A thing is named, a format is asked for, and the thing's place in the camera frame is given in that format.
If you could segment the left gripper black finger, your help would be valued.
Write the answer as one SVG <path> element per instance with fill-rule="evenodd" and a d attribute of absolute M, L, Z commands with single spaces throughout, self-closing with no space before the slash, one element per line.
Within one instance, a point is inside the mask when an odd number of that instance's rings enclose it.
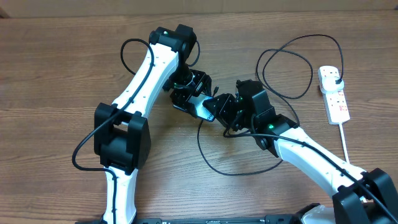
<path fill-rule="evenodd" d="M 176 99 L 174 100 L 174 107 L 184 113 L 191 115 L 194 118 L 198 118 L 198 103 L 194 98 L 189 99 Z"/>
<path fill-rule="evenodd" d="M 212 95 L 210 76 L 202 76 L 200 84 L 198 86 L 198 91 L 206 96 Z"/>

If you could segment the blue Samsung Galaxy smartphone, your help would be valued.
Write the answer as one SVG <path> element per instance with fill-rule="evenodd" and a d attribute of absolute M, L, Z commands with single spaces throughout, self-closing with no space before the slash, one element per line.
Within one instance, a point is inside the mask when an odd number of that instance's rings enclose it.
<path fill-rule="evenodd" d="M 215 120 L 215 117 L 203 106 L 203 102 L 209 98 L 212 98 L 212 96 L 200 94 L 199 96 L 191 96 L 190 98 L 194 98 L 198 103 L 198 118 L 208 122 L 213 122 Z"/>

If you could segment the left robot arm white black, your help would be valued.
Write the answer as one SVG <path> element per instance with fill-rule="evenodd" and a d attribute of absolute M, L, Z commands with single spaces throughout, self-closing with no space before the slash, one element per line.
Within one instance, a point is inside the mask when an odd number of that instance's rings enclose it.
<path fill-rule="evenodd" d="M 152 31 L 146 57 L 127 88 L 111 105 L 95 111 L 94 152 L 107 179 L 106 210 L 100 223 L 133 223 L 137 173 L 145 164 L 151 138 L 148 117 L 159 93 L 171 91 L 174 108 L 213 121 L 203 106 L 211 99 L 211 79 L 186 63 L 197 37 L 189 26 Z"/>

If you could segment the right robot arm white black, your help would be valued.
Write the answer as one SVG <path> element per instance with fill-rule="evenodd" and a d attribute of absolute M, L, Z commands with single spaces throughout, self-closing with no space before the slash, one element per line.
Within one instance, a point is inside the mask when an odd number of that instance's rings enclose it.
<path fill-rule="evenodd" d="M 381 169 L 367 172 L 312 140 L 299 124 L 276 114 L 262 83 L 237 81 L 237 93 L 208 93 L 203 106 L 226 129 L 226 138 L 252 137 L 257 145 L 301 170 L 332 199 L 295 215 L 266 218 L 289 223 L 397 223 L 397 190 Z"/>

